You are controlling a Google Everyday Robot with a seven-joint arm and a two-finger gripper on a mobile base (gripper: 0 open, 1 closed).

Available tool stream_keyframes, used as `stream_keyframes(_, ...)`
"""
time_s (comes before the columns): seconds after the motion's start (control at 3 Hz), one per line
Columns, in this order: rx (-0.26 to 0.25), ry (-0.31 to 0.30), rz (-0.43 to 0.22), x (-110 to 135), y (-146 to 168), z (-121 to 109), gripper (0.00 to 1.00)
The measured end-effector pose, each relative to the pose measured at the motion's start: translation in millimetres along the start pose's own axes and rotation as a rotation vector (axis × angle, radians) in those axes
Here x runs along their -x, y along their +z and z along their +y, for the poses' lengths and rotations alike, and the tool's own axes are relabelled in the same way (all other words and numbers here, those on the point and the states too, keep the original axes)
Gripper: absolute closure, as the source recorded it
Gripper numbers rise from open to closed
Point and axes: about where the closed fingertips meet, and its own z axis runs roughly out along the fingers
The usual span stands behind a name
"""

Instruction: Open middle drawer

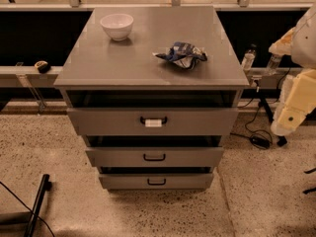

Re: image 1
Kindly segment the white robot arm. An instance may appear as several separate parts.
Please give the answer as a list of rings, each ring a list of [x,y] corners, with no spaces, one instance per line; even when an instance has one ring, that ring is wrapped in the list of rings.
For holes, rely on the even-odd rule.
[[[292,62],[303,68],[295,77],[285,77],[271,125],[273,134],[286,136],[316,108],[316,4],[269,47],[269,52],[290,55]]]

